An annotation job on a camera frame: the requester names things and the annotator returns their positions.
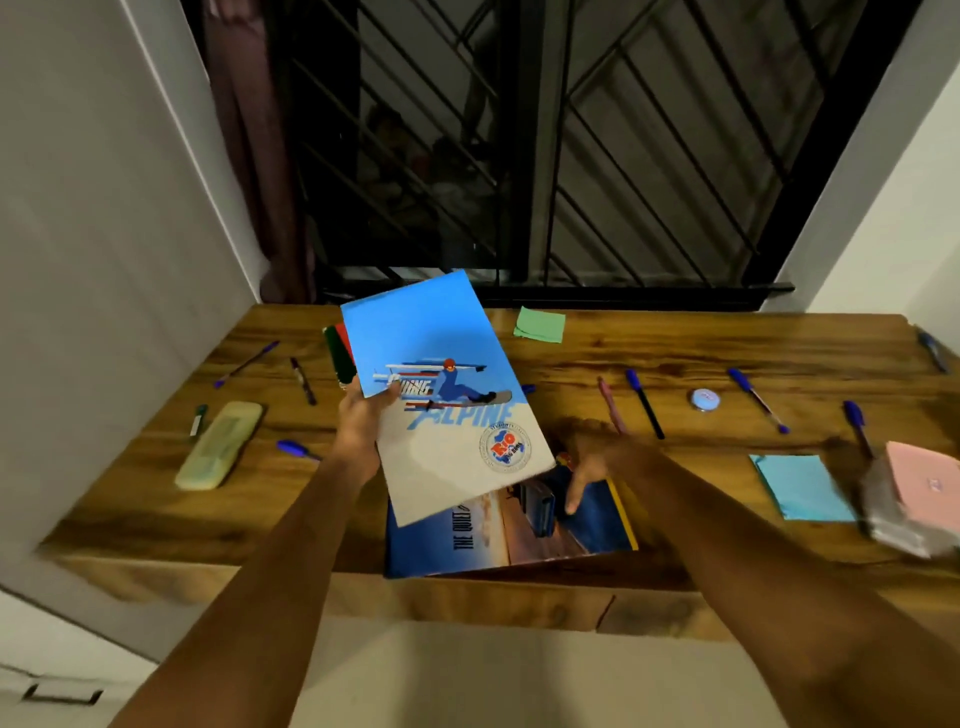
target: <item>brown curtain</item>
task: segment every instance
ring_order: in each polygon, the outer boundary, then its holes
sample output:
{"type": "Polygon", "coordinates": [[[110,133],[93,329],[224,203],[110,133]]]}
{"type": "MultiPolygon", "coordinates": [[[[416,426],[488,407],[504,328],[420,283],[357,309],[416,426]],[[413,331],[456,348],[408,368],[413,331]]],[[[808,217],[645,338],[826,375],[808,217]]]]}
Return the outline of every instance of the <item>brown curtain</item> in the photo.
{"type": "Polygon", "coordinates": [[[259,0],[207,0],[204,9],[217,117],[260,250],[270,261],[260,295],[267,303],[310,303],[309,253],[259,0]]]}

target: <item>hand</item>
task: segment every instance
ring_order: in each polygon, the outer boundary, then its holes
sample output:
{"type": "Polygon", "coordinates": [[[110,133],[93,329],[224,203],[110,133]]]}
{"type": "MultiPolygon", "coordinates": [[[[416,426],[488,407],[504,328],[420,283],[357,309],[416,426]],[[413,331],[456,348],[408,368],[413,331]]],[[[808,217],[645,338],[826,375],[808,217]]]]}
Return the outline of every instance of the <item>hand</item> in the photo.
{"type": "Polygon", "coordinates": [[[330,457],[339,458],[355,468],[361,484],[376,475],[380,468],[380,456],[376,451],[380,413],[399,396],[400,383],[395,381],[380,394],[364,399],[360,378],[355,376],[340,402],[340,424],[330,457]]]}
{"type": "Polygon", "coordinates": [[[598,420],[571,420],[564,423],[563,441],[573,458],[573,478],[566,491],[566,513],[580,507],[589,483],[611,474],[612,463],[644,446],[629,435],[617,434],[610,425],[598,420]]]}

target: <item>circular logo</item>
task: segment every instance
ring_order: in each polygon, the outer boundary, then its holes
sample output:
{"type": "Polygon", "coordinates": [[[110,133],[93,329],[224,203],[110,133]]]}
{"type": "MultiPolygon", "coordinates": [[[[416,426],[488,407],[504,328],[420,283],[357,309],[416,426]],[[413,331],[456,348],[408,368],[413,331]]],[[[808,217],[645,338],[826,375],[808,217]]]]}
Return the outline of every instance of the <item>circular logo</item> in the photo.
{"type": "Polygon", "coordinates": [[[530,459],[530,437],[520,425],[496,423],[480,434],[480,454],[494,471],[513,473],[530,459]]]}

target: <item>small round container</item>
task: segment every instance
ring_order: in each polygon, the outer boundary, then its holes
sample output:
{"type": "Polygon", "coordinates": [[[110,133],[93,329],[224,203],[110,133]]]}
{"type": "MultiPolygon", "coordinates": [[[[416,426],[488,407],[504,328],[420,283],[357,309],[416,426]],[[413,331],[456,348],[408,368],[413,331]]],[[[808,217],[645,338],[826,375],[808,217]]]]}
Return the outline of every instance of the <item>small round container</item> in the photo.
{"type": "Polygon", "coordinates": [[[690,393],[690,404],[701,412],[712,412],[720,406],[720,395],[712,389],[695,389],[690,393]]]}

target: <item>blue notebook cover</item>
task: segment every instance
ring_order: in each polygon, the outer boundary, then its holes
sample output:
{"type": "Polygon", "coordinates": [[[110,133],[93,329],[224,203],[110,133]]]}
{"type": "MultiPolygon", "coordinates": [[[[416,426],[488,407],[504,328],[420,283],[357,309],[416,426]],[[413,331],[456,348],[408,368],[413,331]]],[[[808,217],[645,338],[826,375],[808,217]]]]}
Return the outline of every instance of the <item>blue notebook cover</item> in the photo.
{"type": "Polygon", "coordinates": [[[387,517],[385,575],[396,579],[636,550],[616,487],[590,483],[572,516],[564,510],[571,472],[556,467],[496,493],[398,527],[387,517]]]}
{"type": "Polygon", "coordinates": [[[377,439],[400,526],[553,467],[466,273],[341,308],[364,395],[401,385],[377,439]]]}

